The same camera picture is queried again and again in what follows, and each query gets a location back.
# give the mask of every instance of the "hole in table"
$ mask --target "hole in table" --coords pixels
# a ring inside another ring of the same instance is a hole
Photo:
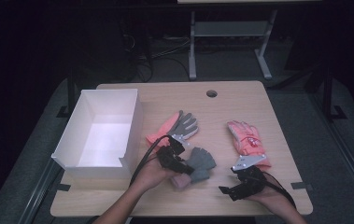
[[[218,93],[216,91],[207,91],[206,95],[208,97],[214,98],[214,97],[216,97],[218,95]]]

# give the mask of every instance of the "metal frame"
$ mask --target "metal frame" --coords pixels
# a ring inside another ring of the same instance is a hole
[[[196,21],[194,13],[194,11],[191,12],[191,50],[189,52],[190,80],[197,78],[196,59],[194,56],[194,38],[196,36],[262,36],[262,45],[259,49],[255,49],[255,56],[261,67],[264,78],[272,78],[263,56],[276,20],[276,9],[272,10],[268,21]]]

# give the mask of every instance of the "black tape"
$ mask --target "black tape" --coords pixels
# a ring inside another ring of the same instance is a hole
[[[70,188],[71,188],[70,185],[59,184],[57,190],[69,191]]]
[[[293,189],[307,189],[307,190],[313,190],[313,187],[311,185],[306,185],[304,182],[297,182],[297,183],[290,183],[292,185]]]

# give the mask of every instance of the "pink glove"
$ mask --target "pink glove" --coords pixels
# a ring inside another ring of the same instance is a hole
[[[166,135],[168,131],[174,126],[174,124],[178,121],[180,117],[180,112],[176,112],[170,119],[168,119],[157,131],[156,133],[149,134],[147,136],[148,145],[151,146],[156,140],[163,135]],[[160,141],[157,145],[158,147],[166,147],[169,146],[170,143],[168,142],[167,138],[164,138]]]
[[[234,147],[240,155],[259,156],[264,154],[261,138],[258,130],[247,123],[238,121],[227,122],[229,130],[234,136]],[[261,170],[271,167],[269,160],[263,160],[256,164]]]

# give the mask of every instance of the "black device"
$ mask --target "black device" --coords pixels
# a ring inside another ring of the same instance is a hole
[[[247,198],[251,195],[261,192],[265,185],[262,181],[266,181],[261,170],[256,166],[250,166],[247,169],[233,170],[233,173],[237,174],[237,178],[241,181],[241,184],[233,187],[219,186],[220,191],[224,194],[229,194],[233,201]]]
[[[249,166],[247,169],[234,170],[233,168],[231,168],[231,170],[233,171],[233,173],[237,174],[237,178],[241,181],[241,184],[233,188],[219,186],[219,189],[220,191],[222,191],[223,194],[229,194],[230,198],[233,201],[245,199],[251,195],[257,194],[261,192],[264,187],[268,186],[284,195],[296,208],[295,201],[290,196],[290,194],[284,188],[280,188],[279,186],[268,182],[266,177],[264,176],[264,174],[267,173],[262,172],[258,167],[253,165]]]
[[[168,142],[170,143],[170,145],[167,147],[161,147],[156,152],[156,155],[159,159],[160,165],[164,168],[170,169],[170,170],[180,173],[180,174],[191,175],[191,173],[193,173],[194,169],[192,167],[190,167],[189,165],[182,163],[183,160],[179,157],[179,155],[185,151],[185,148],[182,146],[182,144],[180,142],[178,142],[176,139],[174,139],[172,136],[164,135],[164,136],[158,138],[152,144],[152,146],[148,149],[145,156],[142,158],[141,162],[136,167],[133,177],[131,178],[131,181],[130,181],[130,186],[135,181],[135,178],[138,175],[139,171],[141,171],[142,167],[144,167],[144,165],[148,162],[148,157],[149,157],[150,153],[159,144],[159,142],[162,139],[164,139],[165,137],[168,138]]]

